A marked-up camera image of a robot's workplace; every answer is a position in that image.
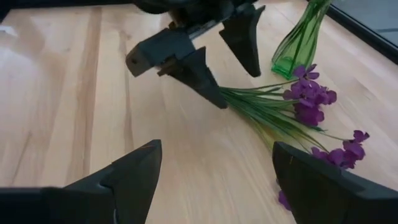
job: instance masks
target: wood grain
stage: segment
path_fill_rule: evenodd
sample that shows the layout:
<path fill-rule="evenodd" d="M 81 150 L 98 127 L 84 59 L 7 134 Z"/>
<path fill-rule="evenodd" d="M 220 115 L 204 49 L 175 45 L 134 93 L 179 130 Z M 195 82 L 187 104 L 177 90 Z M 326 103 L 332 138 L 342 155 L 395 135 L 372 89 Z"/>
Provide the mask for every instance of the wood grain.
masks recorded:
<path fill-rule="evenodd" d="M 282 81 L 270 60 L 306 2 L 261 4 L 261 77 L 240 66 L 221 26 L 195 40 L 207 46 L 220 85 Z M 127 71 L 125 55 L 168 22 L 132 5 L 11 11 L 2 25 L 15 34 L 0 32 L 0 185 L 64 186 L 161 139 L 147 223 L 294 223 L 277 203 L 269 150 L 239 116 L 155 70 L 138 78 Z M 323 127 L 347 137 L 370 132 L 367 156 L 353 172 L 398 190 L 397 65 L 328 17 L 315 62 L 320 83 L 338 92 Z"/>

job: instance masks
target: green glass vase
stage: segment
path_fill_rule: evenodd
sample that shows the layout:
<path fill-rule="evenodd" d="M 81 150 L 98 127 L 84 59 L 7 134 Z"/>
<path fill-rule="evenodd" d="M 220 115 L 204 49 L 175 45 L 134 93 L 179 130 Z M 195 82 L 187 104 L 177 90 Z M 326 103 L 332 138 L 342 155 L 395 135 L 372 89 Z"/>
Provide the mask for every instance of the green glass vase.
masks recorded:
<path fill-rule="evenodd" d="M 298 65 L 311 65 L 317 49 L 319 28 L 332 0 L 310 0 L 297 25 L 280 43 L 271 70 L 290 80 Z"/>

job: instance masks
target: purple flower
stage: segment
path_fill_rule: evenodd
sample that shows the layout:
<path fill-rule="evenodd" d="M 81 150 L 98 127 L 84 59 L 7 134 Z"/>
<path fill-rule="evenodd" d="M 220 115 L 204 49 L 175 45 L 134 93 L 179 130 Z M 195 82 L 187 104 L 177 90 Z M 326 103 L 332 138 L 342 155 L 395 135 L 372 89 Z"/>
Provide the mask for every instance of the purple flower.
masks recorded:
<path fill-rule="evenodd" d="M 313 72 L 316 66 L 316 64 L 312 64 L 308 69 L 305 69 L 304 65 L 299 65 L 294 69 L 293 75 L 298 77 L 298 82 L 302 86 L 309 86 L 313 83 L 311 80 L 316 80 L 319 77 L 318 72 Z"/>
<path fill-rule="evenodd" d="M 279 201 L 279 203 L 281 203 L 282 205 L 284 205 L 284 207 L 285 207 L 287 210 L 289 210 L 289 211 L 292 210 L 292 208 L 290 207 L 289 203 L 287 202 L 287 198 L 286 198 L 285 194 L 283 193 L 283 191 L 280 191 L 280 192 L 279 192 L 278 201 Z"/>
<path fill-rule="evenodd" d="M 317 147 L 312 147 L 311 150 L 315 158 L 342 169 L 354 169 L 355 162 L 358 160 L 356 154 L 353 154 L 351 151 L 344 151 L 343 149 L 334 149 L 330 153 L 322 152 Z"/>
<path fill-rule="evenodd" d="M 370 137 L 368 133 L 363 133 L 360 130 L 354 131 L 354 141 L 357 143 L 362 143 L 363 141 L 367 140 Z"/>
<path fill-rule="evenodd" d="M 344 164 L 343 168 L 344 169 L 354 169 L 355 168 L 355 162 L 357 161 L 356 155 L 352 153 L 351 151 L 345 151 L 344 152 Z"/>
<path fill-rule="evenodd" d="M 299 100 L 301 104 L 314 107 L 312 101 L 308 100 L 309 88 L 305 88 L 299 82 L 293 83 L 290 90 L 285 90 L 283 94 L 284 100 Z"/>
<path fill-rule="evenodd" d="M 318 126 L 318 123 L 325 119 L 325 115 L 317 107 L 309 107 L 303 103 L 295 103 L 295 117 L 307 126 Z"/>
<path fill-rule="evenodd" d="M 360 130 L 354 131 L 354 139 L 343 141 L 343 147 L 346 151 L 350 152 L 352 159 L 362 160 L 365 156 L 365 150 L 362 148 L 362 142 L 370 137 L 368 133 Z"/>
<path fill-rule="evenodd" d="M 346 151 L 352 152 L 356 156 L 356 160 L 362 160 L 365 156 L 362 145 L 354 140 L 343 141 L 343 147 Z"/>
<path fill-rule="evenodd" d="M 334 149 L 328 154 L 328 161 L 338 167 L 343 167 L 345 163 L 345 152 L 342 149 Z"/>

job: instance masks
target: flower petal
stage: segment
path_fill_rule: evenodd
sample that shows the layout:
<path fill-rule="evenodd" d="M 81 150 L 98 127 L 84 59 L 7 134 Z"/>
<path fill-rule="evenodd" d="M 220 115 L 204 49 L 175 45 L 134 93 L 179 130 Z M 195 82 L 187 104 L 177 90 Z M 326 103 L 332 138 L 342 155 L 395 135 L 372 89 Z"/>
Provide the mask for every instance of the flower petal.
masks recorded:
<path fill-rule="evenodd" d="M 298 82 L 300 83 L 300 85 L 302 85 L 304 87 L 310 86 L 310 81 L 306 80 L 305 78 L 300 78 L 298 80 Z"/>
<path fill-rule="evenodd" d="M 309 72 L 307 73 L 309 79 L 315 80 L 319 77 L 319 72 Z"/>
<path fill-rule="evenodd" d="M 293 93 L 290 90 L 285 90 L 283 94 L 284 100 L 291 100 L 293 99 Z"/>
<path fill-rule="evenodd" d="M 278 201 L 279 203 L 281 203 L 287 210 L 291 211 L 292 208 L 290 207 L 287 198 L 285 196 L 285 194 L 283 193 L 283 191 L 279 192 L 279 196 L 278 196 Z"/>
<path fill-rule="evenodd" d="M 305 106 L 307 106 L 307 107 L 310 107 L 310 108 L 314 106 L 313 103 L 309 102 L 308 100 L 304 100 L 303 98 L 300 98 L 298 101 L 299 101 L 301 104 L 303 104 L 303 105 L 305 105 Z"/>
<path fill-rule="evenodd" d="M 344 165 L 343 168 L 347 169 L 354 169 L 355 168 L 355 162 L 356 162 L 356 155 L 351 152 L 351 151 L 344 151 Z"/>
<path fill-rule="evenodd" d="M 354 153 L 356 156 L 356 160 L 362 160 L 365 157 L 365 150 L 357 142 L 343 141 L 343 147 L 345 150 Z"/>
<path fill-rule="evenodd" d="M 328 160 L 338 166 L 338 167 L 342 167 L 343 163 L 345 161 L 344 159 L 344 150 L 342 149 L 334 149 L 332 150 L 329 155 L 328 155 Z"/>
<path fill-rule="evenodd" d="M 306 72 L 307 71 L 305 69 L 305 66 L 304 65 L 299 65 L 293 70 L 293 75 L 298 77 L 298 78 L 302 78 L 302 77 L 304 77 Z"/>
<path fill-rule="evenodd" d="M 310 72 L 312 72 L 315 68 L 317 67 L 317 64 L 312 64 L 312 65 L 310 65 L 309 67 L 308 67 L 308 69 L 307 69 L 307 73 L 310 73 Z"/>
<path fill-rule="evenodd" d="M 357 143 L 361 143 L 361 142 L 367 140 L 369 137 L 370 137 L 370 135 L 368 133 L 363 133 L 360 130 L 354 131 L 354 140 Z"/>

